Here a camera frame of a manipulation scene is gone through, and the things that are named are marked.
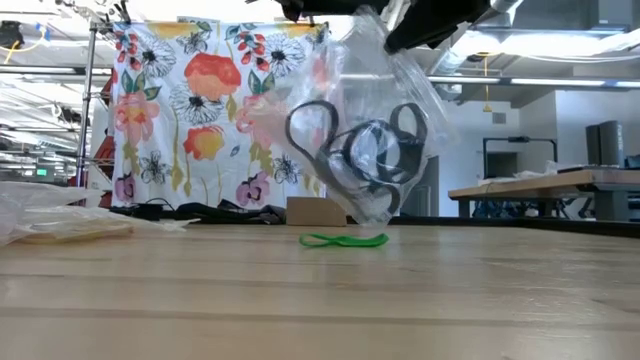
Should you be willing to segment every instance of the clear plastic zip bag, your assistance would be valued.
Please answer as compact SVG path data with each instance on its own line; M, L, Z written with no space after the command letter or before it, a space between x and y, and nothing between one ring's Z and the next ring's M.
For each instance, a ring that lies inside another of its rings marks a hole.
M327 40L247 112L360 224L386 225L456 139L424 70L384 51L387 34L358 10L344 39Z

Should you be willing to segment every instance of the workbench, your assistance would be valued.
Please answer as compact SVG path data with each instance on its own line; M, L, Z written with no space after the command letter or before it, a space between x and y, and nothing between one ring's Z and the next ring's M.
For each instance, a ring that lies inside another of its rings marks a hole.
M449 198L458 201L459 216L468 218L472 201L535 201L550 212L555 200L593 197L597 220L629 221L629 193L639 191L640 171L580 170L452 190Z
M640 242L392 226L191 226L0 248L0 359L629 359Z

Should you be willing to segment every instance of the black strap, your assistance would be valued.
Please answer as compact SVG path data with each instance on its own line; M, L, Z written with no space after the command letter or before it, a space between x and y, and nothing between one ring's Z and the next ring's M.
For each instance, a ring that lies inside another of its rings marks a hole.
M311 106L320 106L327 110L331 121L326 140L320 145L315 157L296 143L291 135L293 115L296 111ZM413 113L416 122L415 135L400 129L400 113L404 108L408 108ZM318 177L322 179L329 188L338 192L343 198L351 201L354 209L360 209L361 207L357 205L362 202L359 199L354 199L354 191L364 190L372 197L383 193L385 195L391 195L391 203L387 209L390 214L394 214L400 206L401 196L398 186L415 178L420 171L424 144L428 135L425 117L420 107L415 103L406 103L397 106L392 111L389 122L370 120L338 135L339 115L335 106L325 100L314 100L293 109L289 113L289 116L287 116L285 126L285 135L291 146L313 165ZM376 156L377 174L371 174L366 169L363 169L353 158L354 146L358 139L366 133L370 133L376 139L376 142L379 145L382 144L382 147L385 149ZM347 138L342 147L340 149L332 149L335 142L345 135ZM400 150L400 158L398 164L395 166L387 165L388 154L386 142L388 136L393 137ZM333 172L336 163L344 164L358 180L368 184L359 189L346 188L336 178Z

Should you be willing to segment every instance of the cardboard box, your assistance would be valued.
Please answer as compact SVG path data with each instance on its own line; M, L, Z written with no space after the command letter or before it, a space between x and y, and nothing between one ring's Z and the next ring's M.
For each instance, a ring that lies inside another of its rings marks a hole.
M333 200L325 198L287 198L287 225L347 226L347 214Z

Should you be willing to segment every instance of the clear plastic sheet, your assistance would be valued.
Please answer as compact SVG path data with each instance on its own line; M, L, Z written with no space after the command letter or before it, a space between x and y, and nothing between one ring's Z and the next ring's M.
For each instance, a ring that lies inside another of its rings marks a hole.
M189 223L152 223L101 208L64 206L99 198L102 193L38 183L0 182L0 245L16 240L39 244L90 240L126 236L135 230L181 231Z
M248 117L360 224L386 225L430 157L456 139L424 70L384 51L387 30L366 8L264 94Z

